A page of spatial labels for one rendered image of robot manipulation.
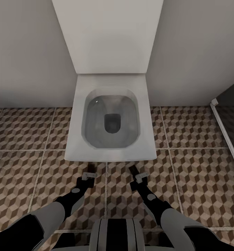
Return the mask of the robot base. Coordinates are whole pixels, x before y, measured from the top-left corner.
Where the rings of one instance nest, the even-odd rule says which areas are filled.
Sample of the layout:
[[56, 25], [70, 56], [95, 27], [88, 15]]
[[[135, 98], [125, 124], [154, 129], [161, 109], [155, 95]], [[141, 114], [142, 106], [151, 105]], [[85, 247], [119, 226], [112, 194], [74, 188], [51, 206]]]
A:
[[[55, 247], [50, 251], [89, 251], [89, 244], [75, 246], [74, 233], [63, 233]], [[160, 233], [159, 246], [145, 244], [145, 251], [176, 251], [165, 233]]]

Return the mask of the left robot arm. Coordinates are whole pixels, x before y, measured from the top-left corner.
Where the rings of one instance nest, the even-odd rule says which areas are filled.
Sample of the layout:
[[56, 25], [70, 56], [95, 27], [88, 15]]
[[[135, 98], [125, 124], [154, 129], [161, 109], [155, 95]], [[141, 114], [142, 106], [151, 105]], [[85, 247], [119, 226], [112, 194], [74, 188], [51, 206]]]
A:
[[88, 188], [94, 187], [98, 174], [84, 172], [76, 187], [54, 202], [29, 212], [0, 232], [0, 251], [37, 251], [84, 202]]

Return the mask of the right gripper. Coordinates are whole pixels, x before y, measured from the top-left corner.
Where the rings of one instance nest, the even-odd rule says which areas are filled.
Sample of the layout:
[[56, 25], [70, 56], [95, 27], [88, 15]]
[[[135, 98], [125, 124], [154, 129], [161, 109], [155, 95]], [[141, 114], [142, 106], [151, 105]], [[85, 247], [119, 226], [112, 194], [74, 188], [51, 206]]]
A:
[[132, 191], [137, 190], [139, 194], [140, 194], [140, 190], [143, 187], [147, 187], [147, 185], [148, 185], [148, 182], [147, 182], [147, 178], [146, 177], [142, 178], [142, 183], [138, 184], [138, 182], [136, 180], [134, 180], [133, 182], [130, 183], [131, 190]]

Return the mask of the mousetrap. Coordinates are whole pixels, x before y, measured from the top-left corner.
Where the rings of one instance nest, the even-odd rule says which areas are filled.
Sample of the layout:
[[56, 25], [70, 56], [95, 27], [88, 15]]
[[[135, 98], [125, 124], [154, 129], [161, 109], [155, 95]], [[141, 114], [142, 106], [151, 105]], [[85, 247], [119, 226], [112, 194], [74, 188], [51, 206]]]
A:
[[87, 172], [89, 172], [89, 173], [94, 173], [94, 167], [95, 167], [95, 164], [89, 164], [89, 165], [88, 165]]
[[133, 177], [135, 177], [137, 174], [140, 174], [135, 165], [129, 167], [129, 170], [132, 173]]

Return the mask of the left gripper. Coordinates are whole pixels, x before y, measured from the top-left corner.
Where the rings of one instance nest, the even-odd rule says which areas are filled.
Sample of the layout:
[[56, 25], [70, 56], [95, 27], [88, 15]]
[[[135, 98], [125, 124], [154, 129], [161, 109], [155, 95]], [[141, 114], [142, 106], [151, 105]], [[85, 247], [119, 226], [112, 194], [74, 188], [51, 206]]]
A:
[[86, 186], [86, 189], [93, 188], [94, 187], [94, 179], [88, 178], [87, 180], [82, 180], [82, 177], [78, 177], [76, 185], [78, 185], [78, 184], [84, 184]]

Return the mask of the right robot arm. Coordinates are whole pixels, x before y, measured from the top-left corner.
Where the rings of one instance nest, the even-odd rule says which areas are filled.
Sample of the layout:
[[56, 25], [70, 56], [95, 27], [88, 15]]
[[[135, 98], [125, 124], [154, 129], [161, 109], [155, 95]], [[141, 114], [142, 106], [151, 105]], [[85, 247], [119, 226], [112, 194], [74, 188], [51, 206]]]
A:
[[148, 171], [137, 174], [130, 183], [137, 190], [150, 217], [163, 229], [176, 251], [234, 251], [202, 223], [178, 212], [167, 201], [156, 197], [147, 187]]

